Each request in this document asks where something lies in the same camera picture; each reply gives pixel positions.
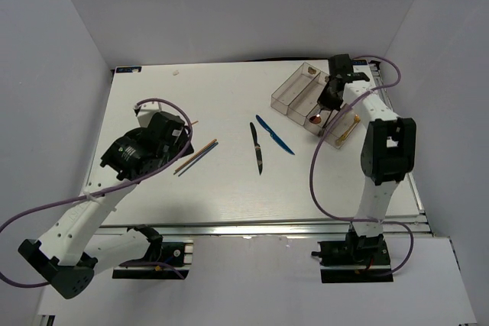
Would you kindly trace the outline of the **gold fork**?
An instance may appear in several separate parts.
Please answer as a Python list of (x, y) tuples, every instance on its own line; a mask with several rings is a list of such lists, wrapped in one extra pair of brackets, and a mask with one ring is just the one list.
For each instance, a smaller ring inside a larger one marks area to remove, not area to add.
[(360, 117), (355, 115), (351, 126), (337, 139), (336, 143), (341, 145), (342, 142), (348, 138), (351, 131), (360, 123), (360, 121)]

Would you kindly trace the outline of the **blue-handled rainbow spoon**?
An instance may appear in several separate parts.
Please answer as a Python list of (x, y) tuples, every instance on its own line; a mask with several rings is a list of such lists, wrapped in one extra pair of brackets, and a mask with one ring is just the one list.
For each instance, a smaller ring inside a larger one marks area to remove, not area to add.
[(314, 125), (323, 126), (328, 123), (331, 113), (330, 110), (320, 110), (309, 117), (309, 122)]

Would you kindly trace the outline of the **black knife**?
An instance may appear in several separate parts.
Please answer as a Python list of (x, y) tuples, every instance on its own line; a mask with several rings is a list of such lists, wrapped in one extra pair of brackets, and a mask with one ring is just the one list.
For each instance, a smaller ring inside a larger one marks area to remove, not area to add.
[(263, 172), (263, 157), (262, 157), (262, 152), (261, 152), (261, 146), (258, 143), (256, 127), (254, 126), (254, 124), (252, 122), (250, 122), (249, 125), (250, 125), (251, 136), (252, 136), (253, 144), (254, 144), (254, 151), (255, 151), (255, 156), (256, 156), (256, 161), (257, 161), (257, 168), (258, 168), (259, 174), (261, 175)]

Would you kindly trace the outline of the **blue knife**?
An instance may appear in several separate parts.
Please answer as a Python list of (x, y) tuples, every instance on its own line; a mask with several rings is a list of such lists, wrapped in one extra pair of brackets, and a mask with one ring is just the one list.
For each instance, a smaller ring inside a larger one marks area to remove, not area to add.
[(271, 139), (288, 154), (294, 155), (295, 153), (287, 146), (287, 144), (275, 133), (275, 131), (264, 121), (264, 119), (255, 115), (258, 124), (270, 135)]

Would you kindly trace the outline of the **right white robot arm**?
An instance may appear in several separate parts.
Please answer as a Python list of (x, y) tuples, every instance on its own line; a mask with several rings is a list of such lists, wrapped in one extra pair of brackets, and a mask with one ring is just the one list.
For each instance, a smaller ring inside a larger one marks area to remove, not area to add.
[(394, 191), (407, 173), (413, 170), (416, 150), (416, 122), (402, 118), (389, 108), (370, 78), (354, 71), (354, 61), (347, 54), (328, 58), (329, 77), (318, 97), (326, 111), (350, 108), (366, 128), (361, 149), (364, 190), (357, 214), (345, 245), (346, 257), (364, 263), (380, 245), (382, 222)]

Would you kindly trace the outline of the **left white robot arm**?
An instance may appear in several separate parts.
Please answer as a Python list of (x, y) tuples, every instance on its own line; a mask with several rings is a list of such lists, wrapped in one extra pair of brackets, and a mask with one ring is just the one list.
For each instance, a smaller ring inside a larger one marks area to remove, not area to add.
[(124, 188), (96, 196), (84, 192), (83, 200), (36, 240), (24, 240), (18, 252), (63, 298), (72, 299), (95, 275), (123, 263), (156, 265), (162, 253), (162, 236), (146, 224), (127, 229), (115, 240), (91, 246), (89, 242), (117, 204), (131, 193), (141, 178), (155, 173), (178, 154), (188, 155), (189, 128), (184, 120), (166, 111), (150, 114), (144, 126), (116, 139), (101, 157), (94, 183), (102, 189)]

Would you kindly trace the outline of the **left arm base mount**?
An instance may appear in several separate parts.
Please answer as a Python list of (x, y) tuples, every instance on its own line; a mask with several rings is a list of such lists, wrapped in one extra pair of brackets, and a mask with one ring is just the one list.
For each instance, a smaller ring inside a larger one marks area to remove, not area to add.
[(149, 247), (142, 258), (125, 261), (112, 271), (113, 279), (185, 280), (193, 261), (192, 241), (165, 241), (159, 232), (147, 225), (128, 229), (143, 234)]

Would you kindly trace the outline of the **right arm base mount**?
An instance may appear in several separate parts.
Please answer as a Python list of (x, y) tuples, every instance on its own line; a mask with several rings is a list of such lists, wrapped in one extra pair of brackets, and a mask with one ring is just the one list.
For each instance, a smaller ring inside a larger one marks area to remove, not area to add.
[(325, 284), (393, 282), (390, 255), (384, 236), (358, 239), (347, 234), (344, 240), (318, 242), (311, 256), (319, 261)]

